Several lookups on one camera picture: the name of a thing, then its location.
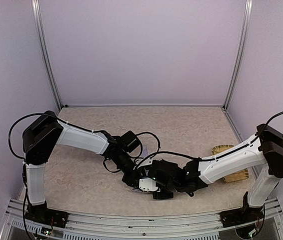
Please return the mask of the lavender folding umbrella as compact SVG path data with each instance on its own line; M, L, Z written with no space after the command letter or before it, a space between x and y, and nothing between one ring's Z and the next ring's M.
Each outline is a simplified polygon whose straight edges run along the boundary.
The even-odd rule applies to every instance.
M141 161L147 155L148 155L148 148L147 148L146 145L142 145L141 146L141 154L140 154L139 157L134 159L134 163L137 165L139 163L139 161ZM142 192L141 190L139 190L139 182L138 182L137 186L132 189L132 192L134 192L134 193L147 193L147 192Z

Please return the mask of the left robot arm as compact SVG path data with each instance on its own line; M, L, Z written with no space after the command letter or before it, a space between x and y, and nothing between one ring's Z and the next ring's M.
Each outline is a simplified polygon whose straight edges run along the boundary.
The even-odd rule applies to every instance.
M69 214L47 207L45 197L45 166L55 146L68 146L86 150L111 160L123 172L122 181L133 188L139 188L141 172L129 155L141 145L140 140L128 131L121 136L112 136L105 130L88 130L58 119L50 110L40 114L22 134L28 200L27 220L51 228L65 228Z

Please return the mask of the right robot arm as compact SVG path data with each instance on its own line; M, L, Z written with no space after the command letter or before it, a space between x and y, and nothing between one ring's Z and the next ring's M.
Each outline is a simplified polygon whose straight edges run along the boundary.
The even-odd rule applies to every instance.
M156 182L159 193L154 199L173 197L173 192L193 196L196 190L238 171L262 166L253 187L244 194L241 208L220 213L223 227L253 222L264 217L263 205L283 179L283 134L266 124L242 143L216 155L195 158L183 168L173 162L153 160L147 177Z

